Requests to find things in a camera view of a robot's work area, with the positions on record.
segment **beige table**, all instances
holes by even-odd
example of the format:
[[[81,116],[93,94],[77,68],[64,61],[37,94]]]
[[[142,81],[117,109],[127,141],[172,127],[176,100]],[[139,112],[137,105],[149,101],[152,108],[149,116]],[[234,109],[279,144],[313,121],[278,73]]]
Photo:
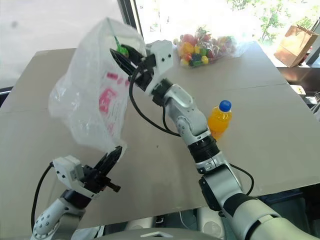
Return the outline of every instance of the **beige table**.
[[[0,214],[5,216],[0,238],[31,234],[34,191],[50,161],[70,154],[94,165],[104,154],[77,145],[47,110],[48,95],[73,53],[74,49],[38,53],[0,108]],[[257,44],[240,58],[192,70],[174,68],[168,77],[195,97],[206,116],[219,101],[232,101],[233,119],[218,145],[230,162],[252,173],[253,195],[320,182],[320,126]],[[161,108],[139,89],[135,96],[141,110],[161,124]],[[146,124],[130,103],[122,137],[128,149],[110,173],[121,191],[103,192],[88,206],[80,227],[206,204],[198,186],[200,175],[181,139]],[[247,190],[248,178],[238,175]],[[64,189],[51,171],[40,190],[36,214]]]

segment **black cable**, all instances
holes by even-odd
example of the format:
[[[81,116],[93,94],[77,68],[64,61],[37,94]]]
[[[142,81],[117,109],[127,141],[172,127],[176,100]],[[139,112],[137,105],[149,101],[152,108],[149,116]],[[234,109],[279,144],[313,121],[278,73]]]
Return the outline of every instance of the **black cable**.
[[[144,120],[146,120],[148,123],[150,123],[150,124],[151,124],[152,126],[154,126],[155,128],[157,128],[157,129],[159,129],[159,130],[161,130],[161,131],[163,131],[163,132],[165,132],[165,133],[167,133],[167,134],[171,134],[171,135],[179,136],[179,137],[180,137],[179,134],[174,133],[174,132],[172,132],[172,131],[170,131],[170,130],[167,130],[167,129],[159,126],[158,124],[154,123],[153,121],[151,121],[151,120],[150,120],[147,116],[145,116],[145,115],[141,112],[141,110],[139,109],[139,107],[138,107],[138,105],[137,105],[137,103],[136,103],[136,101],[135,101],[134,95],[133,95],[133,88],[134,88],[134,84],[135,84],[135,81],[136,81],[136,77],[137,77],[138,73],[139,73],[141,70],[142,70],[142,68],[141,68],[140,66],[138,66],[138,67],[134,70],[134,72],[133,72],[133,74],[132,74],[132,76],[131,76],[131,79],[130,79],[129,98],[130,98],[130,100],[131,100],[131,103],[132,103],[134,109],[137,111],[137,113],[138,113]]]
[[[37,207],[37,201],[38,201],[38,196],[39,196],[39,191],[42,182],[44,181],[47,173],[49,170],[54,166],[52,162],[49,163],[49,166],[46,168],[46,170],[43,172],[38,185],[36,186],[35,194],[34,194],[34,199],[33,199],[33,204],[32,204],[32,210],[31,210],[31,232],[34,231],[34,226],[35,226],[35,215],[36,215],[36,207]]]
[[[249,194],[250,194],[250,193],[252,192],[252,190],[254,189],[254,185],[255,185],[255,179],[254,179],[254,177],[253,177],[249,172],[247,172],[246,170],[244,170],[244,169],[242,169],[242,168],[240,168],[240,167],[238,167],[238,166],[236,166],[236,165],[233,165],[233,164],[230,163],[230,166],[233,167],[233,168],[235,168],[235,169],[238,169],[238,170],[241,171],[241,172],[243,172],[244,174],[246,174],[246,175],[251,179],[250,189],[249,189],[249,191],[246,193],[246,195],[249,196]]]
[[[135,84],[135,81],[136,81],[136,77],[138,75],[138,73],[142,70],[141,66],[138,65],[138,67],[134,70],[132,76],[131,76],[131,79],[130,79],[130,85],[129,85],[129,98],[131,100],[131,103],[134,107],[134,109],[137,111],[137,113],[144,119],[146,120],[148,123],[150,123],[152,126],[156,127],[157,129],[167,133],[167,134],[171,134],[171,135],[174,135],[174,136],[177,136],[177,137],[180,137],[180,135],[178,133],[175,133],[173,131],[171,131],[168,126],[167,126],[167,123],[166,123],[166,107],[165,106],[162,106],[162,122],[163,122],[163,127],[159,126],[158,124],[154,123],[152,120],[150,120],[147,116],[145,116],[141,110],[139,109],[136,101],[135,101],[135,98],[134,98],[134,95],[133,95],[133,89],[134,89],[134,84]],[[254,185],[255,185],[255,180],[254,180],[254,177],[249,173],[247,172],[246,170],[236,166],[236,165],[233,165],[233,164],[230,164],[231,167],[235,168],[235,169],[238,169],[239,171],[245,173],[250,179],[251,179],[251,186],[250,186],[250,189],[249,191],[246,193],[246,195],[249,195],[252,190],[254,189]]]
[[[172,132],[172,134],[174,134],[175,136],[180,137],[180,135],[178,133],[175,133],[173,131],[171,131],[166,123],[166,106],[162,106],[162,122],[163,122],[163,126],[165,127],[165,129],[167,129],[168,131]]]

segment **red candy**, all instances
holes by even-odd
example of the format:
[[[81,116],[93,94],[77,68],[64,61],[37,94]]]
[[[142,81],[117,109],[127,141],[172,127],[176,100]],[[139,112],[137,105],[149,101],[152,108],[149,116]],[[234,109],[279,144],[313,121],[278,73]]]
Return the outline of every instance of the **red candy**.
[[[189,62],[192,59],[191,53],[184,54],[183,59]]]
[[[195,46],[197,44],[197,39],[194,36],[192,36],[191,34],[185,34],[185,35],[183,35],[181,42],[183,42],[183,43],[188,42],[192,46]]]
[[[206,41],[206,42],[209,41],[210,39],[211,39],[211,34],[207,34],[203,38],[203,40]]]
[[[207,55],[207,57],[208,57],[209,59],[215,58],[214,53],[213,53],[211,50],[209,50],[206,55]]]

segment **plastic bottle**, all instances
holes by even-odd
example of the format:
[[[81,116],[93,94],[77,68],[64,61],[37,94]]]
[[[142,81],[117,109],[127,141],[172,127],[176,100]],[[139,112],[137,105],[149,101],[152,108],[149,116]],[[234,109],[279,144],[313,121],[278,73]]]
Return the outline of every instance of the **plastic bottle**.
[[[215,139],[219,139],[228,128],[232,119],[231,102],[223,100],[219,106],[213,108],[211,116],[208,118],[208,126]]]

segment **yellow candy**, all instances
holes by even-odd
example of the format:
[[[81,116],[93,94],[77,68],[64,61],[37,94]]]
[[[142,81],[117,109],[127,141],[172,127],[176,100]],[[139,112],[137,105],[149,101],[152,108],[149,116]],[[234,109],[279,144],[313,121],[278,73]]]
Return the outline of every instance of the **yellow candy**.
[[[226,41],[227,41],[227,36],[220,36],[219,38],[218,38],[218,44],[219,45],[222,45],[222,44],[224,44]]]
[[[183,54],[193,54],[194,53],[194,46],[191,45],[189,42],[184,42],[182,44],[182,52]]]
[[[203,64],[208,64],[209,63],[209,59],[207,58],[207,56],[202,56],[201,57],[201,61],[203,62]]]
[[[181,59],[180,64],[181,64],[181,66],[188,66],[189,65],[188,61],[185,59]]]
[[[200,53],[200,47],[194,46],[194,53],[199,54]]]
[[[174,45],[177,45],[178,43],[179,43],[178,38],[173,39],[173,44],[174,44]]]

